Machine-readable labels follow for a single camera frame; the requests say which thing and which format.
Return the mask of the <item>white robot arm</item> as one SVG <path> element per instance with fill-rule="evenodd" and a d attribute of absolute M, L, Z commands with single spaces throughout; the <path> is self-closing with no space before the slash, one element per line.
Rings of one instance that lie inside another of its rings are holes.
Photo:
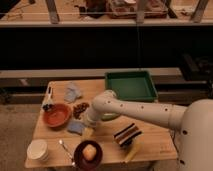
<path fill-rule="evenodd" d="M 179 131 L 179 171 L 213 171 L 213 100 L 201 99 L 188 107 L 118 100 L 112 90 L 98 94 L 84 114 L 95 127 L 105 113 L 121 114 Z"/>

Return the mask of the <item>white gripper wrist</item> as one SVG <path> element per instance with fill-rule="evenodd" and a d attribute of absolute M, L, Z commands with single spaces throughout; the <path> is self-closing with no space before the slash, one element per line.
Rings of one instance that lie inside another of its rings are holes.
<path fill-rule="evenodd" d="M 84 113 L 83 122 L 88 127 L 85 127 L 83 130 L 82 133 L 83 140 L 89 140 L 92 137 L 94 129 L 90 127 L 96 127 L 99 121 L 101 120 L 101 116 L 102 113 L 97 110 L 93 109 L 86 110 L 86 112 Z"/>

